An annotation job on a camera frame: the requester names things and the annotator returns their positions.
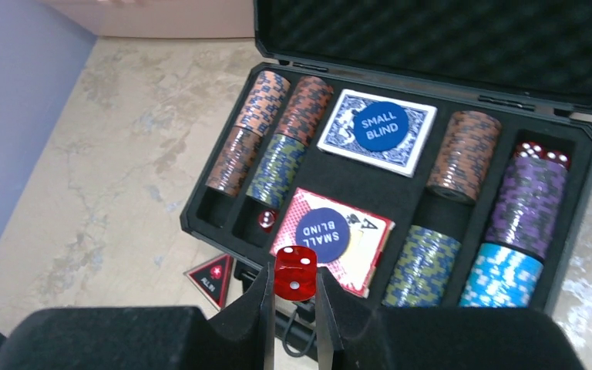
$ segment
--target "blue playing card deck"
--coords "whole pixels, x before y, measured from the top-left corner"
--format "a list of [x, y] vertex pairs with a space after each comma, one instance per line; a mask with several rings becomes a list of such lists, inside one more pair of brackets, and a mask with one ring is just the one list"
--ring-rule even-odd
[[[385, 151], [371, 151], [360, 145], [355, 137], [353, 117], [377, 102], [390, 102], [402, 107], [409, 119], [408, 132], [396, 147]], [[341, 91], [317, 147], [403, 176], [412, 177], [416, 164], [428, 139], [437, 108], [404, 100], [344, 89]]]

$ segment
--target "gray wall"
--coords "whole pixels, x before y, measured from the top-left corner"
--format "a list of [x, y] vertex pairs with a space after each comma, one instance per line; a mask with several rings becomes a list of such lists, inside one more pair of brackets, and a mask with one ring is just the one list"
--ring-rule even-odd
[[94, 42], [34, 0], [0, 0], [0, 236]]

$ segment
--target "red triangular marker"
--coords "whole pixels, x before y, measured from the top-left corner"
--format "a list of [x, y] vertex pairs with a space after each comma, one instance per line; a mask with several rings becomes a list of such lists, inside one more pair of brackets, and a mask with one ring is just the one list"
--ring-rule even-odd
[[228, 254], [222, 254], [185, 271], [183, 275], [196, 285], [196, 288], [215, 308], [220, 310], [226, 306], [232, 268], [233, 258]]

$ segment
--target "light blue poker chip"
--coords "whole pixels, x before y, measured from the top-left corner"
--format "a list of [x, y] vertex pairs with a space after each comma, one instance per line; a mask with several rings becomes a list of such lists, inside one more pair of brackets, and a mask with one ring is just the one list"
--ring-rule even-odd
[[459, 305], [526, 307], [543, 265], [508, 247], [484, 243], [473, 265]]

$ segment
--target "poker chip case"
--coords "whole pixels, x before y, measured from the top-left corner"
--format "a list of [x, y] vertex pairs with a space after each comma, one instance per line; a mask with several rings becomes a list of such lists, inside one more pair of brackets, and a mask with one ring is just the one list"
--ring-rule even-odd
[[[263, 62], [249, 72], [180, 216], [185, 232], [234, 256], [252, 278], [274, 259], [271, 245], [300, 187], [394, 221], [370, 293], [356, 299], [370, 308], [382, 304], [410, 227], [418, 225], [461, 244], [439, 302], [457, 306], [481, 245], [492, 242], [485, 237], [516, 146], [530, 141], [570, 157], [543, 269], [527, 303], [552, 312], [592, 189], [592, 123], [569, 118], [573, 112], [592, 114], [592, 2], [256, 0], [255, 29], [257, 48], [277, 63]], [[274, 74], [284, 79], [283, 103], [264, 117], [261, 134], [257, 126], [248, 131], [255, 133], [245, 137], [256, 135], [246, 138], [250, 146], [235, 144], [250, 150], [242, 150], [244, 176], [235, 175], [226, 189], [208, 185], [213, 169], [220, 172], [220, 153], [234, 146], [230, 138], [241, 137], [238, 117], [254, 84]], [[277, 122], [290, 109], [299, 80], [308, 76], [330, 88], [329, 97], [322, 92], [320, 122], [280, 136], [293, 144], [276, 143], [282, 130]], [[344, 89], [437, 108], [411, 177], [317, 148]], [[427, 187], [449, 121], [465, 111], [502, 125], [479, 195], [469, 203], [438, 197]], [[303, 132], [311, 135], [300, 140]], [[250, 188], [264, 154], [276, 145], [289, 145], [289, 158], [298, 153], [300, 165], [282, 175], [291, 180], [281, 183], [284, 201], [273, 204], [276, 227], [266, 232], [257, 220], [271, 207], [252, 197]]]

